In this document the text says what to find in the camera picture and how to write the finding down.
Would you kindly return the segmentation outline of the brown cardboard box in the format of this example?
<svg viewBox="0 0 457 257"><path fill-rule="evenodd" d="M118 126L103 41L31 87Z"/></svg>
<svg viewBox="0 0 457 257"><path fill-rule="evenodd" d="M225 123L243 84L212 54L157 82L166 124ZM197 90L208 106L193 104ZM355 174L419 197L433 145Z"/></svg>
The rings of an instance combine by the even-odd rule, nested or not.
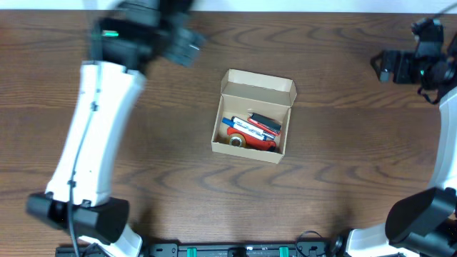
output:
<svg viewBox="0 0 457 257"><path fill-rule="evenodd" d="M221 80L212 151L279 163L296 96L291 79L229 69Z"/></svg>

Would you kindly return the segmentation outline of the yellow tape roll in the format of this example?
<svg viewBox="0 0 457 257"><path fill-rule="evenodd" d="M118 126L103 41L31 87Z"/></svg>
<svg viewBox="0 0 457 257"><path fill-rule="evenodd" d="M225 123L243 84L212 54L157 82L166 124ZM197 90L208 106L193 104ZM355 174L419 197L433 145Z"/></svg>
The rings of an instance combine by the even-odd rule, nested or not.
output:
<svg viewBox="0 0 457 257"><path fill-rule="evenodd" d="M246 148L247 143L243 135L239 133L233 133L228 137L228 144L230 146Z"/></svg>

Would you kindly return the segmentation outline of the red utility knife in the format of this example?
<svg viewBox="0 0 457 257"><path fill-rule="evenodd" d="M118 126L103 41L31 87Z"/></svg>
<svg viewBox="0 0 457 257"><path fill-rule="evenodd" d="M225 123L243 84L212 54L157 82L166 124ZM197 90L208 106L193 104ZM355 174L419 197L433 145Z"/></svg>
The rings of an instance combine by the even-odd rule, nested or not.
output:
<svg viewBox="0 0 457 257"><path fill-rule="evenodd" d="M242 131L239 131L233 127L228 127L227 128L227 134L229 136L239 134L244 137L245 142L247 145L249 145L252 148L255 148L257 150L261 151L275 151L276 150L276 142L272 140L267 140L263 141L257 138L254 138L253 136L250 136Z"/></svg>

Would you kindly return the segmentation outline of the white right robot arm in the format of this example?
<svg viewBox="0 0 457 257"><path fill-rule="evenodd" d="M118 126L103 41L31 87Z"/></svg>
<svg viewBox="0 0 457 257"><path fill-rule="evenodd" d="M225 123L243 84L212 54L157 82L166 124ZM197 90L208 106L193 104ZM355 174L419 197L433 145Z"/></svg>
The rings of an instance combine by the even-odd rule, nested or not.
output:
<svg viewBox="0 0 457 257"><path fill-rule="evenodd" d="M385 222L338 235L333 256L456 255L456 42L442 52L437 16L411 26L415 51L384 50L371 59L378 80L419 84L418 95L437 105L441 130L427 188L395 203Z"/></svg>

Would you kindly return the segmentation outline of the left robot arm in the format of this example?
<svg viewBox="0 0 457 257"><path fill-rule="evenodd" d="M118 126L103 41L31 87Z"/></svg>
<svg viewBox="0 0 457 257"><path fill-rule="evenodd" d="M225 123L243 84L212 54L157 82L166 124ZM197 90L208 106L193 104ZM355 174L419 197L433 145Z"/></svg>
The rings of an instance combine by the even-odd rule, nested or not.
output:
<svg viewBox="0 0 457 257"><path fill-rule="evenodd" d="M189 66L204 44L186 26L191 7L184 0L121 1L94 21L61 158L45 191L26 202L29 215L73 243L85 241L104 256L149 254L128 223L129 202L111 195L112 171L149 63L163 57Z"/></svg>

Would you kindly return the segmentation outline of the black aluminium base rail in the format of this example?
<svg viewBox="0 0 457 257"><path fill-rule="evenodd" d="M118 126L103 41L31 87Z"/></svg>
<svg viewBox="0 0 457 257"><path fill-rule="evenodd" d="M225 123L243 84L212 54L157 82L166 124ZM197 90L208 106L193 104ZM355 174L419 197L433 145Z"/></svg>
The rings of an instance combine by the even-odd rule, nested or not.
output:
<svg viewBox="0 0 457 257"><path fill-rule="evenodd" d="M322 257L331 252L323 241L245 245L153 244L143 257Z"/></svg>

